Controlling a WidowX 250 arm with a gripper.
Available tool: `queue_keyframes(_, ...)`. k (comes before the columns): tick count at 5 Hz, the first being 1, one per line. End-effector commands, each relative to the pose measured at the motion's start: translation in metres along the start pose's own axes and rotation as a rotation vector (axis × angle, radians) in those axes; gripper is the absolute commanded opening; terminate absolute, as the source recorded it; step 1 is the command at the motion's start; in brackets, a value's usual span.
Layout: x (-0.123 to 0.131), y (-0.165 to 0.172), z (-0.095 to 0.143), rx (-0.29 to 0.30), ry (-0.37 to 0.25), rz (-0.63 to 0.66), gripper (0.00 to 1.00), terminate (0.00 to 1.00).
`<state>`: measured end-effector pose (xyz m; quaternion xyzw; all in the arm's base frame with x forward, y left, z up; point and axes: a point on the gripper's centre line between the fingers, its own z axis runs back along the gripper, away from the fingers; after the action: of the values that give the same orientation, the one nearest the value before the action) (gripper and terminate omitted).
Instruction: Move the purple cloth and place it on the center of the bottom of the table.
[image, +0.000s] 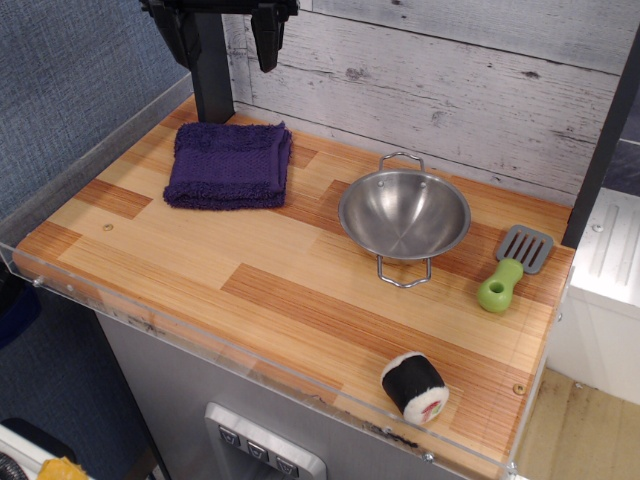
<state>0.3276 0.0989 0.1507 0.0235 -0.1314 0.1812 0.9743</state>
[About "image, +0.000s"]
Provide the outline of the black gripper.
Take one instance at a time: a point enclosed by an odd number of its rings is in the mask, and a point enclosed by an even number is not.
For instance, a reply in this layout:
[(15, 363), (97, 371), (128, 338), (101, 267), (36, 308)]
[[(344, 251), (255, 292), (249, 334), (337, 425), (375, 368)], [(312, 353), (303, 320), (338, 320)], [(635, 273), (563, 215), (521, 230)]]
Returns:
[[(191, 13), (251, 14), (251, 28), (262, 72), (277, 66), (284, 38), (286, 15), (297, 15), (299, 2), (290, 0), (142, 0), (142, 9), (153, 10), (153, 18), (161, 36), (178, 64), (191, 68), (191, 56), (196, 49), (196, 26)], [(281, 10), (257, 10), (275, 6)]]

